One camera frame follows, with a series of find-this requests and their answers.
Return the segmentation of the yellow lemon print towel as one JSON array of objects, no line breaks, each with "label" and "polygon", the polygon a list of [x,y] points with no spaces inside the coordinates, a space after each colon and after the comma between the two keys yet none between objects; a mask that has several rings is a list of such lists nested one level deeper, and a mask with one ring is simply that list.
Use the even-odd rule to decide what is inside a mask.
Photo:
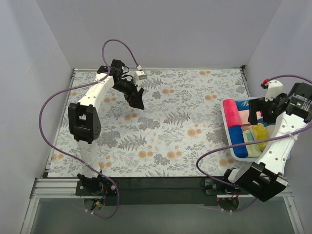
[{"label": "yellow lemon print towel", "polygon": [[[257,125],[251,125],[249,129],[255,141],[268,139],[268,134],[267,134],[264,124],[258,123]],[[260,151],[264,151],[267,144],[268,142],[266,141],[266,142],[258,143],[257,146]]]}]

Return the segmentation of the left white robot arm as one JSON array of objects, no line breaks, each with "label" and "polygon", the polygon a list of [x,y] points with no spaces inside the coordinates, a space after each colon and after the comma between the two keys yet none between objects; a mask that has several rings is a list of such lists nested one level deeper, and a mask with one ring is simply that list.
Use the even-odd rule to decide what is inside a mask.
[{"label": "left white robot arm", "polygon": [[80,149],[80,158],[84,162],[83,172],[78,174],[81,185],[89,193],[98,195],[103,192],[104,179],[100,176],[97,139],[101,133],[98,109],[110,89],[123,93],[130,107],[144,109],[142,101],[143,88],[139,82],[147,78],[140,66],[127,80],[124,73],[125,64],[113,60],[110,67],[101,66],[95,76],[95,84],[77,102],[68,106],[69,131]]}]

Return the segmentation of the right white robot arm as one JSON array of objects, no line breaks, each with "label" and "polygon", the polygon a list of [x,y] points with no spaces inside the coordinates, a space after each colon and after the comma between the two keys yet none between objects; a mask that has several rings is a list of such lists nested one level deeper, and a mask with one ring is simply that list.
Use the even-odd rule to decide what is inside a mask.
[{"label": "right white robot arm", "polygon": [[265,202],[283,191],[288,182],[283,179],[285,163],[300,132],[311,126],[312,86],[295,83],[288,94],[283,93],[279,81],[269,81],[262,86],[267,89],[265,97],[250,99],[248,121],[256,126],[257,112],[262,112],[266,123],[275,128],[262,154],[249,166],[228,169],[220,187],[227,194],[237,188],[249,192]]}]

